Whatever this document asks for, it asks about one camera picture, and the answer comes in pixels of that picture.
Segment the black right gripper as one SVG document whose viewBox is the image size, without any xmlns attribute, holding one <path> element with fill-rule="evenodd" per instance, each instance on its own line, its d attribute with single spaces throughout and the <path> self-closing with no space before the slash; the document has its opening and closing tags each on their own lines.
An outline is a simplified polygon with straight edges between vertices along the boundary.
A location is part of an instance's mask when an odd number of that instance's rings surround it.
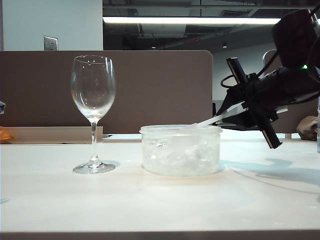
<svg viewBox="0 0 320 240">
<path fill-rule="evenodd" d="M 226 60 L 235 78 L 236 85 L 228 88 L 217 116 L 230 116 L 222 119 L 223 129 L 237 131 L 261 131 L 269 148 L 276 149 L 282 143 L 276 136 L 271 122 L 278 119 L 276 107 L 268 104 L 263 97 L 267 88 L 260 89 L 261 80 L 255 73 L 246 75 L 236 57 Z"/>
</svg>

